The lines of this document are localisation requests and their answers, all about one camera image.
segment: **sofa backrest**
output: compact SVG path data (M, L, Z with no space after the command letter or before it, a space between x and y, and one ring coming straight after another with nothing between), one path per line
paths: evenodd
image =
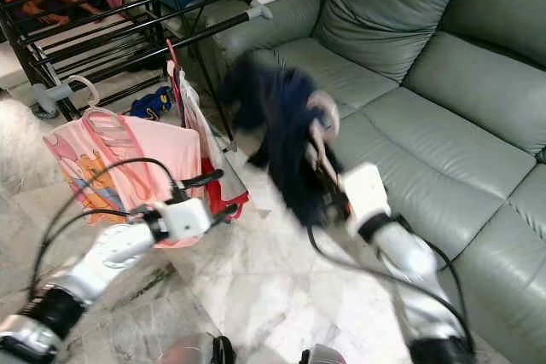
M545 67L545 0L451 0L404 84L544 161Z
M326 0L315 35L327 48L396 81L450 0Z

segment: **gray leather sofa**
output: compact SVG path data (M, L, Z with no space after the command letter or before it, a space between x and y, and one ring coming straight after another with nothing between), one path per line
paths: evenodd
M270 8L203 44L217 80L251 49L308 72L339 104L345 165L376 163L393 208L454 261L471 327L514 364L546 363L546 1Z

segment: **black metal rack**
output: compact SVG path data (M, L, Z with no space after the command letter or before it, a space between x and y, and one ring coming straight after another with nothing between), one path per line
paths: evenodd
M188 6L183 6L179 0L172 0L176 7L170 9L165 6L163 0L135 0L116 9L108 9L99 14L78 17L63 26L45 27L42 30L32 32L26 29L26 24L32 20L51 13L66 13L70 8L77 8L81 3L100 0L79 0L76 3L63 4L58 9L21 17L21 13L16 13L16 10L28 1L30 0L14 0L12 2L0 0L0 27L13 47L31 84L44 84L46 88L52 88L66 81L69 72L74 73L74 71L78 72L78 70L80 70L78 74L86 76L93 83L98 83L129 68L145 64L149 59L165 55L168 52L166 39L169 38L174 48L190 47L192 56L197 60L200 69L203 71L207 91L212 95L217 105L228 137L230 140L233 139L224 112L218 103L212 81L200 51L195 47L195 43L248 21L255 14L241 13L231 19L195 32L197 20L200 18L203 8L207 4L223 0L200 0ZM250 4L252 0L243 1ZM141 13L134 13L135 10L140 10ZM190 12L194 14L192 24L188 19L188 13ZM105 26L93 27L93 25L89 25L91 22L115 14L123 14L126 18ZM172 18L181 20L184 37L170 31L168 25L164 24L164 22ZM39 42L44 39L75 28L78 28L78 34L75 36L42 47L39 45ZM78 58L78 56L84 53L89 54L89 52L96 49L98 49L96 53L87 55L85 58ZM154 80L160 81L161 79L162 76L158 76L132 85L129 89L120 90L114 95L102 99L99 106L105 106L127 97L153 84ZM73 91L80 90L82 87L80 83L70 84ZM67 120L79 117L81 112L85 110L85 107L75 107L68 98L58 101L57 107Z

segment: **white tile floor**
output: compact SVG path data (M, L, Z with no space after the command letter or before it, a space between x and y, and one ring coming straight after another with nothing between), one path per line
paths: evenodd
M61 122L38 121L18 101L0 98L0 317L22 303L40 232L70 194L41 143ZM151 364L195 331L230 337L240 363L295 363L314 343L338 348L349 363L410 362L386 290L317 258L268 177L245 166L256 138L238 141L242 149L229 159L253 198L243 217L191 248L144 258L78 325L61 362ZM85 248L95 233L75 226L48 266ZM325 235L319 239L343 253ZM482 364L506 363L486 344L479 349Z

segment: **navy blue cloth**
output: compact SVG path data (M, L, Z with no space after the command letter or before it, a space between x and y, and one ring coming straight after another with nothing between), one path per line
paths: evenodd
M134 100L129 115L157 121L161 114L171 109L169 92L171 87L159 87L153 94L146 94L143 98Z
M254 130L265 124L265 138L249 162L261 167L269 164L273 183L304 226L320 225L325 219L326 189L305 159L311 122L322 118L320 110L307 107L315 89L304 73L265 66L250 55L235 62L218 89L222 102L241 104L236 128ZM327 155L340 172L341 165L329 147Z

